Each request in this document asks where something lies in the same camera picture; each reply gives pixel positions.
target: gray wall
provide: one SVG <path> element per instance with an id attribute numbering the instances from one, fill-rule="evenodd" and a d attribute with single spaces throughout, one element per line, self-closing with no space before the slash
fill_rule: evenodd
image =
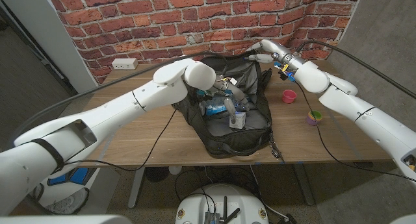
<path id="1" fill-rule="evenodd" d="M 416 92 L 416 0 L 361 0 L 338 47 Z M 360 98 L 416 131 L 416 100 L 332 52 L 328 61 Z"/>

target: wire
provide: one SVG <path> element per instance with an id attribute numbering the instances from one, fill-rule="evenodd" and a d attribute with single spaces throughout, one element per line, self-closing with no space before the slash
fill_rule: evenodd
<path id="1" fill-rule="evenodd" d="M 205 175 L 211 181 L 211 184 L 213 184 L 214 183 L 213 180 L 208 176 L 207 167 L 206 166 L 204 166 L 204 167 L 205 167 Z"/>
<path id="2" fill-rule="evenodd" d="M 184 172 L 180 173 L 180 174 L 176 177 L 176 179 L 175 179 L 175 183 L 174 183 L 174 188 L 175 188 L 176 197 L 179 199 L 179 202 L 182 202 L 185 198 L 187 198 L 187 197 L 189 196 L 189 195 L 188 195 L 188 196 L 186 196 L 185 198 L 181 199 L 181 198 L 180 198 L 180 196 L 179 196 L 179 193 L 177 192 L 177 189 L 176 189 L 176 184 L 177 184 L 177 180 L 178 180 L 178 178 L 180 178 L 180 176 L 182 176 L 182 175 L 184 175 L 184 174 L 186 174 L 186 173 L 190 173 L 190 172 L 195 173 L 195 174 L 198 176 L 198 178 L 200 179 L 200 182 L 201 182 L 201 190 L 202 190 L 203 194 L 205 195 L 205 199 L 207 200 L 208 212 L 210 212 L 210 210 L 209 210 L 208 198 L 207 198 L 207 196 L 208 196 L 208 197 L 210 197 L 210 196 L 209 196 L 208 194 L 206 194 L 206 193 L 205 193 L 205 190 L 203 189 L 203 182 L 202 182 L 202 179 L 201 179 L 200 174 L 199 174 L 198 172 L 194 171 L 194 170 L 184 171 Z M 213 199 L 213 198 L 211 198 L 211 199 L 212 199 L 212 201 L 213 201 L 213 203 L 214 203 L 214 213 L 215 213 L 215 212 L 216 212 L 216 205 L 215 205 L 214 199 Z"/>
<path id="3" fill-rule="evenodd" d="M 307 101 L 307 98 L 306 98 L 306 94 L 305 94 L 305 92 L 304 92 L 304 89 L 303 89 L 303 88 L 299 85 L 299 83 L 297 83 L 296 81 L 295 81 L 295 83 L 299 86 L 300 91 L 302 91 L 302 93 L 303 93 L 303 95 L 304 95 L 304 97 L 305 97 L 306 104 L 307 104 L 307 106 L 309 107 L 309 109 L 310 109 L 310 111 L 311 111 L 311 113 L 312 113 L 313 118 L 315 119 L 315 115 L 314 115 L 314 113 L 313 113 L 313 111 L 312 111 L 312 108 L 311 108 L 311 105 L 309 104 L 309 101 Z M 316 120 L 316 119 L 315 119 L 315 123 L 316 123 L 317 129 L 318 129 L 320 142 L 322 143 L 322 145 L 324 146 L 324 148 L 325 148 L 325 150 L 328 152 L 328 154 L 329 154 L 329 155 L 330 155 L 330 156 L 331 156 L 331 157 L 332 157 L 335 161 L 337 161 L 338 163 L 341 163 L 342 165 L 344 165 L 344 166 L 348 166 L 348 167 L 351 167 L 351 168 L 362 169 L 362 170 L 365 170 L 365 171 L 371 171 L 371 172 L 381 173 L 381 174 L 385 174 L 385 175 L 393 175 L 393 176 L 401 177 L 401 178 L 403 178 L 403 179 L 408 179 L 408 180 L 411 180 L 411 181 L 413 181 L 413 182 L 416 182 L 416 179 L 412 179 L 412 178 L 409 178 L 409 177 L 404 176 L 404 175 L 399 175 L 399 174 L 389 173 L 389 172 L 384 172 L 384 171 L 378 171 L 378 170 L 375 170 L 375 169 L 361 168 L 361 167 L 358 167 L 358 166 L 355 166 L 355 165 L 354 165 L 354 166 L 352 166 L 352 165 L 350 165 L 350 164 L 347 164 L 347 163 L 341 162 L 340 160 L 336 159 L 336 158 L 332 155 L 332 153 L 328 150 L 328 148 L 326 147 L 326 145 L 325 145 L 325 143 L 324 143 L 324 140 L 322 139 L 322 135 L 321 135 L 321 133 L 320 133 L 319 125 L 318 125 L 318 122 L 317 122 L 317 120 Z"/>
<path id="4" fill-rule="evenodd" d="M 9 139 L 9 142 L 8 142 L 8 145 L 10 146 L 10 148 L 13 148 L 14 147 L 14 140 L 15 139 L 17 139 L 17 137 L 19 137 L 20 135 L 21 135 L 21 133 L 31 124 L 31 123 L 33 123 L 33 121 L 35 121 L 35 120 L 37 120 L 38 118 L 40 118 L 40 117 L 42 117 L 43 115 L 45 115 L 45 114 L 47 114 L 48 112 L 50 112 L 50 111 L 52 111 L 52 110 L 54 110 L 54 109 L 56 109 L 56 108 L 58 108 L 58 107 L 60 107 L 60 106 L 62 106 L 62 105 L 65 105 L 65 104 L 67 104 L 67 103 L 70 103 L 71 101 L 74 101 L 74 100 L 76 100 L 76 99 L 78 99 L 78 98 L 80 98 L 80 97 L 83 97 L 83 96 L 85 96 L 85 95 L 87 95 L 87 94 L 90 94 L 90 93 L 93 93 L 93 92 L 96 92 L 96 91 L 98 91 L 98 90 L 102 90 L 102 89 L 104 89 L 104 88 L 106 88 L 106 87 L 109 87 L 109 86 L 112 86 L 113 84 L 117 84 L 117 83 L 119 83 L 119 82 L 122 82 L 122 81 L 125 81 L 125 80 L 127 80 L 127 79 L 130 79 L 130 78 L 132 78 L 132 77 L 136 77 L 137 75 L 141 75 L 141 74 L 143 74 L 143 73 L 146 73 L 146 72 L 148 72 L 148 71 L 151 71 L 151 70 L 153 70 L 153 69 L 156 69 L 156 68 L 160 68 L 160 67 L 162 67 L 162 66 L 165 66 L 165 65 L 168 65 L 168 64 L 171 64 L 171 63 L 173 63 L 173 62 L 176 62 L 176 61 L 179 61 L 179 60 L 183 60 L 183 59 L 186 59 L 186 58 L 192 58 L 192 57 L 194 57 L 194 56 L 200 56 L 200 55 L 213 55 L 213 56 L 218 56 L 218 57 L 220 57 L 220 58 L 222 58 L 224 61 L 225 61 L 225 63 L 226 63 L 226 66 L 228 66 L 228 61 L 227 61 L 227 59 L 223 56 L 223 55 L 221 55 L 221 54 L 218 54 L 218 53 L 214 53 L 214 52 L 210 52 L 210 51 L 204 51 L 204 52 L 200 52 L 200 53 L 194 53 L 194 54 L 191 54 L 191 55 L 184 55 L 184 56 L 181 56 L 181 57 L 178 57 L 178 58 L 173 58 L 173 59 L 170 59 L 170 60 L 168 60 L 168 61 L 165 61 L 165 62 L 161 62 L 160 64 L 156 64 L 156 65 L 154 65 L 154 66 L 151 66 L 150 68 L 146 68 L 146 69 L 143 69 L 143 70 L 140 70 L 140 71 L 136 71 L 136 72 L 134 72 L 134 73 L 132 73 L 132 74 L 130 74 L 130 75 L 126 75 L 126 76 L 124 76 L 124 77 L 122 77 L 122 78 L 120 78 L 120 79 L 117 79 L 117 80 L 115 80 L 115 81 L 111 81 L 111 82 L 108 82 L 108 83 L 106 83 L 106 84 L 103 84 L 103 85 L 101 85 L 101 86 L 98 86 L 98 87 L 96 87 L 96 88 L 92 88 L 91 90 L 88 90 L 88 91 L 85 91 L 85 92 L 83 92 L 83 93 L 79 93 L 79 94 L 77 94 L 77 95 L 74 95 L 74 96 L 72 96 L 72 97 L 69 97 L 69 98 L 67 98 L 67 99 L 65 99 L 65 100 L 63 100 L 63 101 L 60 101 L 60 102 L 58 102 L 58 103 L 56 103 L 56 104 L 54 104 L 54 105 L 51 105 L 51 106 L 49 106 L 49 107 L 47 107 L 47 108 L 45 108 L 45 109 L 43 109 L 43 110 L 41 110 L 41 111 L 39 111 L 38 113 L 36 113 L 35 115 L 33 115 L 32 117 L 30 117 L 28 120 L 26 120 L 25 122 L 23 122 L 13 133 L 12 133 L 12 136 L 10 137 L 10 139 Z"/>
<path id="5" fill-rule="evenodd" d="M 324 42 L 319 42 L 319 41 L 314 41 L 314 40 L 308 40 L 302 44 L 299 45 L 299 47 L 296 49 L 296 52 L 299 53 L 302 48 L 306 45 L 306 44 L 320 44 L 320 45 L 325 45 L 326 47 L 329 47 L 335 51 L 338 51 L 340 53 L 342 53 L 343 55 L 347 56 L 348 58 L 351 58 L 352 60 L 356 61 L 358 64 L 366 67 L 367 69 L 369 69 L 370 71 L 372 71 L 374 74 L 378 75 L 379 77 L 381 77 L 383 80 L 387 81 L 388 83 L 392 84 L 394 87 L 398 88 L 400 91 L 408 94 L 410 97 L 416 99 L 416 94 L 414 94 L 412 91 L 408 90 L 407 88 L 401 86 L 399 83 L 397 83 L 396 81 L 394 81 L 393 79 L 391 79 L 390 77 L 388 77 L 387 75 L 384 75 L 383 73 L 381 73 L 380 71 L 378 71 L 377 69 L 375 69 L 374 67 L 366 64 L 365 62 L 363 62 L 362 60 L 358 59 L 357 57 L 355 57 L 354 55 L 351 55 L 350 53 L 339 49 L 333 45 L 324 43 Z"/>
<path id="6" fill-rule="evenodd" d="M 259 181 L 257 181 L 257 178 L 255 177 L 255 173 L 254 173 L 254 171 L 253 171 L 253 167 L 252 167 L 252 165 L 250 165 L 250 169 L 251 169 L 251 171 L 252 171 L 252 174 L 253 174 L 253 177 L 254 177 L 254 179 L 255 179 L 255 183 L 256 183 L 256 185 L 259 187 Z M 268 206 L 266 203 L 265 203 L 265 201 L 263 200 L 263 197 L 261 196 L 261 192 L 260 192 L 260 187 L 259 187 L 259 193 L 260 193 L 260 198 L 261 198 L 261 201 L 263 202 L 263 204 L 270 210 L 270 211 L 272 211 L 273 213 L 275 213 L 275 214 L 277 214 L 277 215 L 280 215 L 280 216 L 282 216 L 283 218 L 285 218 L 285 222 L 288 222 L 290 219 L 287 217 L 287 216 L 285 216 L 285 215 L 283 215 L 283 214 L 281 214 L 281 213 L 279 213 L 278 211 L 276 211 L 276 210 L 274 210 L 272 207 L 270 207 L 270 206 Z"/>
<path id="7" fill-rule="evenodd" d="M 64 163 L 61 167 L 59 167 L 57 169 L 57 171 L 60 170 L 60 169 L 62 169 L 66 165 L 74 164 L 74 163 L 80 163 L 80 162 L 97 162 L 97 163 L 100 163 L 100 164 L 106 164 L 106 165 L 114 166 L 115 168 L 122 169 L 124 171 L 138 171 L 138 170 L 142 169 L 144 167 L 144 164 L 146 164 L 146 162 L 149 160 L 150 155 L 151 155 L 151 152 L 153 152 L 153 150 L 154 150 L 154 148 L 156 146 L 157 141 L 159 141 L 159 138 L 162 136 L 164 130 L 166 130 L 166 128 L 168 127 L 168 125 L 169 125 L 170 121 L 172 120 L 172 118 L 174 117 L 175 113 L 176 113 L 176 109 L 174 110 L 174 113 L 170 116 L 170 119 L 169 119 L 168 123 L 166 124 L 166 126 L 164 126 L 163 130 L 161 131 L 161 133 L 157 137 L 155 143 L 153 144 L 153 147 L 150 149 L 150 152 L 149 152 L 148 157 L 145 159 L 145 161 L 143 162 L 143 164 L 139 168 L 137 168 L 137 169 L 127 169 L 127 168 L 123 168 L 121 166 L 114 165 L 114 164 L 112 164 L 110 162 L 104 162 L 104 161 L 100 161 L 100 160 L 88 160 L 88 159 L 86 159 L 86 160 L 77 160 L 77 161 L 73 161 L 73 162 Z"/>

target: white power outlet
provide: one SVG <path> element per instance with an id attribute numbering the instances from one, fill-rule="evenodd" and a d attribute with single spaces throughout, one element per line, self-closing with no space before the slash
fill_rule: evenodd
<path id="1" fill-rule="evenodd" d="M 112 61 L 114 69 L 136 69 L 137 65 L 135 58 L 116 58 Z"/>

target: table leg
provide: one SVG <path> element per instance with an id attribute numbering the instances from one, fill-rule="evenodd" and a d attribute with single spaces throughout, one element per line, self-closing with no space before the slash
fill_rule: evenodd
<path id="1" fill-rule="evenodd" d="M 309 181 L 306 177 L 305 167 L 303 164 L 293 164 L 294 173 L 296 174 L 296 177 L 298 178 L 298 183 L 300 186 L 300 189 L 304 195 L 305 202 L 307 205 L 314 205 L 315 200 L 312 195 L 312 190 L 309 185 Z"/>
<path id="2" fill-rule="evenodd" d="M 143 174 L 144 174 L 144 167 L 140 170 L 137 170 L 135 173 L 135 179 L 133 180 L 133 184 L 131 185 L 131 192 L 130 192 L 130 198 L 129 198 L 129 208 L 134 208 L 137 205 L 137 197 L 138 192 L 140 190 L 140 186 L 142 185 L 143 180 Z"/>

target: pink cup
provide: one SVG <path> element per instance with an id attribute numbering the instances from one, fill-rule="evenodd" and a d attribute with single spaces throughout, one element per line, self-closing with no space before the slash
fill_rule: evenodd
<path id="1" fill-rule="evenodd" d="M 284 103 L 291 104 L 296 99 L 296 93 L 292 90 L 285 90 L 281 99 Z"/>

